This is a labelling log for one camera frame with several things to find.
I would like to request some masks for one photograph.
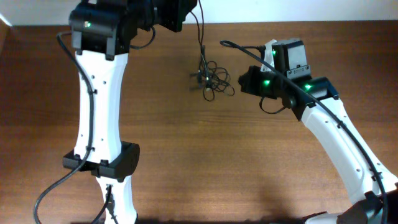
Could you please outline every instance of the brown table surface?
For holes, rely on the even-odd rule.
[[[67,27],[14,27],[0,58],[0,223],[32,223],[39,194],[66,174],[76,142],[76,68],[55,34]],[[158,27],[155,42],[132,51],[122,88],[120,133],[138,143],[133,175],[140,217],[244,221],[303,217],[350,207],[327,154],[293,113],[268,115],[238,77],[259,65],[221,39],[261,45],[300,37],[314,77],[327,76],[374,153],[398,174],[398,22],[276,22],[206,26],[208,60],[226,67],[237,90],[214,102],[192,90],[199,59],[196,25]],[[150,33],[133,40],[145,43]],[[280,100],[265,107],[278,109]],[[87,222],[103,204],[99,185],[79,173],[40,207],[44,223]]]

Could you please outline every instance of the white casing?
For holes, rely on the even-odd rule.
[[[266,52],[265,52],[265,59],[264,61],[266,61],[268,64],[270,64],[272,67],[275,67],[275,63],[274,63],[274,56],[272,54],[272,44],[276,43],[276,40],[271,40],[270,42],[266,43]],[[261,66],[261,71],[262,72],[271,72],[271,69],[269,69],[267,66],[262,65]]]
[[[137,219],[137,212],[132,204],[132,191],[131,191],[131,175],[124,178],[123,183],[119,183],[115,179],[107,177],[97,177],[99,186],[101,187],[104,202],[106,200],[106,188],[112,185],[112,194],[114,199],[114,216],[119,224],[134,224]],[[114,224],[111,219],[108,209],[106,209],[105,224]]]
[[[341,213],[337,214],[322,214],[312,218],[309,218],[305,221],[305,224],[336,224],[338,216]]]
[[[328,98],[321,102],[341,119],[356,139],[364,147],[378,172],[382,172],[382,183],[386,192],[395,190],[398,183],[396,176],[391,174],[380,160],[373,154],[364,139],[358,133],[344,109],[341,100]],[[352,204],[365,199],[365,193],[373,191],[380,195],[380,188],[372,179],[373,173],[364,156],[355,143],[327,112],[319,105],[313,108],[307,107],[302,116],[302,122],[320,141],[340,177],[343,179],[349,199]]]
[[[129,54],[116,55],[113,61],[105,59],[105,54],[84,50],[76,59],[90,80],[94,95],[93,147],[87,161],[111,163],[121,152],[119,136],[119,105],[124,69]],[[80,122],[75,146],[75,155],[81,158],[86,153],[89,132],[90,101],[87,86],[80,74]]]

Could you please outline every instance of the tangled black wire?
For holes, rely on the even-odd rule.
[[[205,46],[203,45],[203,37],[205,35],[205,19],[200,0],[199,6],[202,18],[201,31],[199,20],[197,16],[191,11],[191,14],[194,16],[198,26],[198,41],[200,45],[201,56],[197,78],[200,86],[204,84],[202,91],[204,99],[211,102],[215,99],[215,92],[225,93],[228,96],[233,96],[235,95],[235,89],[231,84],[229,84],[229,82],[231,81],[231,76],[229,75],[227,69],[219,67],[215,61],[206,61]],[[211,97],[208,97],[206,94],[209,91],[211,91]]]

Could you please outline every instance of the wire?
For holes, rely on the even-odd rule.
[[[145,47],[150,46],[150,44],[153,43],[153,41],[155,40],[155,37],[156,37],[156,30],[155,30],[155,27],[152,26],[152,27],[150,27],[150,29],[152,29],[152,38],[150,39],[150,41],[148,42],[148,44],[146,44],[146,45],[144,45],[144,46],[130,45],[130,48],[131,48],[131,49],[134,49],[134,50],[140,50],[140,49],[143,49],[143,48],[145,48]]]
[[[200,30],[200,23],[197,18],[197,16],[190,11],[190,13],[194,16],[196,22],[197,22],[197,27],[198,27],[198,42],[200,45],[200,63],[199,63],[199,68],[198,68],[198,82],[200,84],[205,83],[203,87],[203,97],[206,101],[213,101],[215,99],[215,92],[217,93],[225,93],[228,96],[233,96],[235,95],[235,89],[231,84],[229,84],[229,81],[231,80],[231,76],[229,75],[227,69],[223,67],[219,67],[215,61],[209,61],[207,62],[206,60],[206,54],[205,54],[205,46],[203,45],[203,38],[205,35],[205,17],[203,14],[203,7],[201,5],[201,1],[199,0],[199,6],[200,6],[200,11],[201,11],[201,30]],[[232,93],[227,92],[227,88],[231,87]],[[206,96],[206,92],[211,91],[212,97],[209,98]]]
[[[102,214],[105,212],[106,207],[108,206],[109,200],[112,196],[112,185],[109,185],[106,188],[107,192],[106,192],[106,200],[104,205],[102,206],[101,210],[99,211],[98,215],[94,218],[94,220],[91,222],[91,224],[97,224],[98,221],[100,220]]]
[[[266,98],[266,97],[264,96],[264,97],[262,97],[261,100],[260,100],[260,108],[261,108],[261,110],[263,110],[265,113],[267,113],[267,114],[279,114],[280,112],[282,112],[283,110],[286,109],[286,106],[284,106],[284,107],[282,107],[281,109],[279,109],[279,110],[277,110],[277,111],[275,111],[275,112],[268,112],[268,111],[265,111],[265,110],[262,108],[262,102],[264,101],[265,98]]]
[[[88,143],[87,143],[87,147],[86,147],[86,154],[84,156],[84,158],[81,160],[81,162],[79,163],[79,165],[74,168],[71,172],[69,172],[67,175],[65,175],[64,177],[62,177],[61,179],[59,179],[58,181],[56,181],[54,184],[52,184],[50,187],[48,187],[47,189],[45,189],[40,196],[38,197],[38,199],[36,200],[36,203],[34,205],[33,208],[33,218],[36,222],[36,224],[40,224],[40,219],[39,219],[39,215],[38,215],[38,210],[39,210],[39,205],[40,202],[43,200],[43,198],[54,188],[56,188],[57,186],[59,186],[60,184],[64,183],[67,179],[69,179],[73,174],[75,174],[76,172],[78,172],[86,163],[88,156],[90,155],[91,150],[93,149],[92,145],[93,145],[93,128],[94,128],[94,94],[95,92],[93,91],[90,81],[88,79],[87,74],[84,72],[84,70],[82,69],[82,67],[79,65],[79,63],[77,62],[77,60],[72,56],[72,54],[70,53],[70,51],[67,49],[67,47],[65,46],[65,44],[62,41],[62,36],[63,35],[70,35],[71,32],[60,32],[57,34],[57,40],[58,43],[60,44],[61,48],[63,49],[63,51],[68,55],[68,57],[70,58],[70,60],[72,60],[72,62],[76,65],[77,69],[79,70],[80,74],[82,75],[86,86],[87,86],[87,90],[88,90],[88,94],[89,94],[89,98],[90,98],[90,118],[89,118],[89,131],[88,131]]]
[[[304,94],[305,96],[311,98],[316,104],[318,104],[319,106],[321,106],[328,114],[329,116],[331,116],[337,123],[338,123],[338,127],[343,128],[343,130],[347,133],[347,135],[353,140],[353,142],[355,143],[355,145],[358,147],[358,149],[361,151],[362,155],[364,156],[366,162],[369,164],[369,167],[371,169],[371,171],[373,172],[375,178],[376,178],[376,182],[380,188],[380,192],[382,195],[382,200],[383,200],[383,212],[382,212],[382,218],[381,218],[381,223],[382,224],[387,224],[387,218],[388,218],[388,202],[387,202],[387,194],[386,194],[386,190],[384,189],[383,183],[381,181],[380,178],[380,173],[377,171],[376,167],[374,166],[371,158],[369,157],[369,155],[367,154],[367,152],[365,151],[365,149],[362,147],[361,143],[356,139],[356,137],[354,136],[354,134],[347,128],[347,126],[345,125],[345,123],[340,120],[337,115],[335,115],[333,112],[331,112],[329,110],[329,108],[327,106],[325,106],[322,102],[320,102],[318,99],[316,99],[313,95],[307,93],[306,91],[302,90],[298,85],[296,85],[292,80],[288,79],[286,76],[284,76],[282,73],[280,73],[278,70],[276,70],[273,66],[271,66],[270,64],[268,64],[267,62],[265,62],[264,60],[262,60],[261,58],[257,57],[256,55],[254,55],[253,53],[251,53],[250,51],[242,48],[241,46],[239,46],[238,44],[235,44],[231,41],[228,40],[222,40],[220,41],[220,44],[222,46],[225,47],[231,47],[231,48],[236,48],[239,49],[241,51],[243,51],[244,53],[248,54],[250,57],[256,59],[258,62],[262,63],[263,65],[265,65],[266,67],[268,67],[269,69],[271,69],[273,72],[275,72],[277,74],[277,76],[281,79],[283,79],[283,81],[285,81],[290,87],[292,87],[295,91],[297,92],[301,92],[302,94]]]

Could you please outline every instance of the white background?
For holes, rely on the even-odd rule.
[[[398,19],[398,0],[201,0],[205,21],[347,21]],[[12,25],[67,24],[79,0],[0,0]],[[200,15],[198,7],[194,10]],[[187,22],[194,22],[189,15]]]

